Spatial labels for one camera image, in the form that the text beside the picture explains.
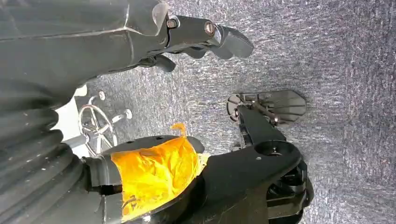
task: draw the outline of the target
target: orange tape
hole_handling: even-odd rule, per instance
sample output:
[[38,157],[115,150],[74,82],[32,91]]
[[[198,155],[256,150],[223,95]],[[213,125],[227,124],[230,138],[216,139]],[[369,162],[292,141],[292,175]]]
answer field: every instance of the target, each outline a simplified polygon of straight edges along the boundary
[[180,195],[204,169],[208,155],[197,154],[185,136],[152,148],[111,154],[122,181],[122,221],[134,219]]

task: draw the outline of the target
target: black plastic part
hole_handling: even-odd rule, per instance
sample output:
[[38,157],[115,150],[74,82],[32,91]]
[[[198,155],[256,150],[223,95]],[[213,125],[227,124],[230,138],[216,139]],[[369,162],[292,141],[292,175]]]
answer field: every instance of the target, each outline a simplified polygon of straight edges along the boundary
[[299,150],[258,111],[244,106],[237,110],[252,146],[210,157],[202,175],[191,185],[193,189],[183,192],[169,207],[145,214],[149,221],[137,219],[131,223],[299,222],[303,208],[313,197]]
[[276,125],[293,123],[306,112],[305,99],[292,90],[231,95],[227,99],[227,113],[231,120],[237,123],[239,120],[235,111],[238,105],[247,105],[258,110]]

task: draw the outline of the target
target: silver metal part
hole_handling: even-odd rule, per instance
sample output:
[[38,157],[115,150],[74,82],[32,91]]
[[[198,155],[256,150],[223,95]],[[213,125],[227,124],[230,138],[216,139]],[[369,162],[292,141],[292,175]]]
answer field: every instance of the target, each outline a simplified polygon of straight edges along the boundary
[[205,23],[205,32],[210,36],[214,35],[215,27],[212,22],[208,21]]
[[[81,110],[78,114],[78,127],[80,129],[81,136],[78,136],[76,138],[73,138],[71,140],[68,140],[66,143],[73,144],[74,146],[82,145],[85,144],[86,147],[88,148],[89,153],[92,156],[96,156],[103,151],[102,144],[104,143],[108,148],[112,148],[116,145],[118,145],[118,139],[114,131],[114,126],[116,122],[122,120],[122,119],[131,119],[132,118],[132,112],[129,109],[126,109],[123,114],[114,116],[111,120],[107,117],[107,115],[97,106],[93,105],[93,102],[95,99],[101,99],[105,100],[106,96],[104,92],[99,92],[99,95],[93,96],[89,99],[88,104],[85,104],[81,107]],[[83,123],[83,116],[85,110],[90,111],[90,121],[92,125],[89,125],[87,123]],[[101,125],[101,123],[98,120],[97,114],[98,113],[102,120],[105,121],[104,125]],[[106,137],[106,133],[110,134],[110,138],[112,141],[109,141],[109,139]],[[96,140],[96,147],[95,150],[93,150],[92,146],[90,145],[90,142],[92,140]]]
[[177,21],[175,19],[170,19],[170,20],[166,21],[166,26],[169,29],[176,28],[177,27]]

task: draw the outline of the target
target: carpeted floor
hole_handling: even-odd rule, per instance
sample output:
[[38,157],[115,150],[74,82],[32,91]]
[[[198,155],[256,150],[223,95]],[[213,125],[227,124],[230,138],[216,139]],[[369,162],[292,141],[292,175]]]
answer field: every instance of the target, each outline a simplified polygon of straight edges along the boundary
[[171,56],[177,68],[102,76],[102,107],[134,118],[117,125],[120,142],[172,133],[184,122],[213,154],[229,152],[237,127],[225,99],[236,91],[293,89],[306,116],[282,128],[303,152],[315,188],[306,224],[396,223],[395,0],[172,0],[172,14],[242,31],[248,59]]

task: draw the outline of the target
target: hex bolt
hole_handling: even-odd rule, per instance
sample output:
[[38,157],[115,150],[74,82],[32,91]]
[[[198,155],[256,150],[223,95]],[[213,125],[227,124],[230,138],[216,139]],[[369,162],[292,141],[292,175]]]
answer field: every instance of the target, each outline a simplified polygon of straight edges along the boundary
[[174,19],[170,19],[170,20],[166,21],[166,26],[167,26],[169,29],[176,28],[176,27],[177,27],[177,22],[176,22],[176,20],[174,20]]
[[212,36],[212,35],[214,35],[214,31],[215,31],[215,28],[214,28],[213,23],[210,22],[210,21],[206,22],[205,23],[205,32],[206,32],[206,34]]

